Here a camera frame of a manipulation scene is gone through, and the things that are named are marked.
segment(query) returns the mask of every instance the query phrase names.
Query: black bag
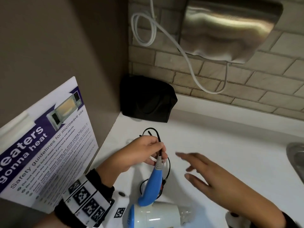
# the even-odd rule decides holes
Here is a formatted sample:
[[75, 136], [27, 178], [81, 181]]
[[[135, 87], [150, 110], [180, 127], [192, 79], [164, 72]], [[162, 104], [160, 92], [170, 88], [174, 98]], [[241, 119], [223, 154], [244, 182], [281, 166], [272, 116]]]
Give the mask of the black bag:
[[177, 103], [168, 83], [144, 76], [126, 76], [120, 84], [120, 107], [123, 115], [154, 122], [168, 122]]

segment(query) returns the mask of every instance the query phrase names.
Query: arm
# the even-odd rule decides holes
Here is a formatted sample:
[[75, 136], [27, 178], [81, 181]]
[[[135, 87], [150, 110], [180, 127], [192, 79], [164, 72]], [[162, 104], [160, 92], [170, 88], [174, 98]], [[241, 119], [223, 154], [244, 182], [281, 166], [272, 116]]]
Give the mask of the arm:
[[176, 153], [188, 161], [187, 172], [196, 170], [207, 184], [192, 174], [186, 179], [209, 199], [250, 220], [258, 228], [285, 228], [286, 219], [275, 204], [255, 192], [228, 171], [198, 153]]
[[[163, 159], [167, 159], [166, 147], [154, 136], [141, 136], [130, 144], [120, 149], [95, 170], [100, 176], [102, 184], [111, 188], [122, 172], [126, 172], [132, 165], [145, 162], [154, 165], [150, 156], [156, 157], [156, 153], [162, 149]], [[55, 215], [54, 212], [42, 219], [34, 228], [68, 228]]]

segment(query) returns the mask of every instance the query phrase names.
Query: black cable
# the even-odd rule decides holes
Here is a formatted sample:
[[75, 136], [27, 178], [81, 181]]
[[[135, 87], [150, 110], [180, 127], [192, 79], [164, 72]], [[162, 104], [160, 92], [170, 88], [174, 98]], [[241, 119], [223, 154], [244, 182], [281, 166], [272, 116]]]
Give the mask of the black cable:
[[[158, 138], [158, 141], [160, 142], [161, 141], [161, 138], [159, 137], [159, 134], [158, 134], [158, 132], [157, 132], [157, 130], [156, 129], [154, 129], [154, 128], [152, 128], [152, 127], [150, 127], [150, 128], [147, 128], [147, 129], [145, 129], [144, 130], [144, 132], [143, 132], [143, 134], [146, 132], [148, 130], [148, 133], [149, 133], [149, 135], [151, 135], [152, 136], [152, 134], [151, 134], [151, 132], [149, 131], [149, 130], [154, 130], [155, 132], [156, 132], [156, 135], [157, 135], [157, 138]], [[158, 151], [158, 155], [162, 155], [162, 149], [161, 150], [159, 150]], [[167, 174], [167, 176], [166, 176], [166, 178], [165, 179], [163, 179], [162, 180], [162, 188], [161, 188], [161, 190], [159, 191], [159, 194], [158, 194], [158, 196], [157, 196], [157, 198], [156, 199], [158, 199], [161, 195], [162, 195], [162, 193], [163, 193], [163, 189], [164, 189], [164, 185], [165, 185], [165, 183], [167, 182], [167, 179], [168, 179], [168, 177], [169, 177], [169, 174], [170, 174], [170, 170], [171, 170], [171, 162], [170, 162], [170, 159], [169, 159], [169, 157], [168, 157], [168, 161], [169, 161], [169, 171], [168, 171], [168, 174]], [[140, 192], [140, 194], [142, 195], [142, 192], [141, 192], [141, 187], [142, 187], [142, 185], [143, 185], [143, 183], [144, 182], [146, 182], [146, 181], [148, 181], [149, 179], [146, 179], [146, 180], [144, 180], [141, 184], [140, 184], [140, 186], [139, 186], [139, 192]]]

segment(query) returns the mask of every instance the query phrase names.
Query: tile wall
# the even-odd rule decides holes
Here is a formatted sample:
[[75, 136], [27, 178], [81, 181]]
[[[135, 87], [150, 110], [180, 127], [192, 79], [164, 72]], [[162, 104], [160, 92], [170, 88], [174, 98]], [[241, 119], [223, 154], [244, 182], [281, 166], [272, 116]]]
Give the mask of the tile wall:
[[[194, 83], [188, 65], [158, 32], [150, 47], [141, 47], [129, 27], [129, 72], [165, 81], [176, 93], [304, 120], [304, 0], [278, 0], [284, 11], [275, 29], [244, 65], [229, 68], [226, 90], [208, 94]], [[154, 0], [156, 20], [178, 37], [186, 0]], [[132, 13], [150, 11], [149, 0], [129, 0]], [[150, 38], [150, 24], [139, 20], [142, 39]], [[211, 91], [221, 89], [225, 65], [189, 56], [199, 82]]]

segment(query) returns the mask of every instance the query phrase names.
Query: fingernail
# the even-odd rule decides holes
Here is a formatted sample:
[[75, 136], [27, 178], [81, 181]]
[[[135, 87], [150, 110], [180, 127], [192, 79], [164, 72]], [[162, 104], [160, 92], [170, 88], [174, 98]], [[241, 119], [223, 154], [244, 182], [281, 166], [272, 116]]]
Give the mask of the fingernail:
[[189, 178], [190, 178], [189, 174], [185, 174], [184, 176], [187, 180], [189, 180]]

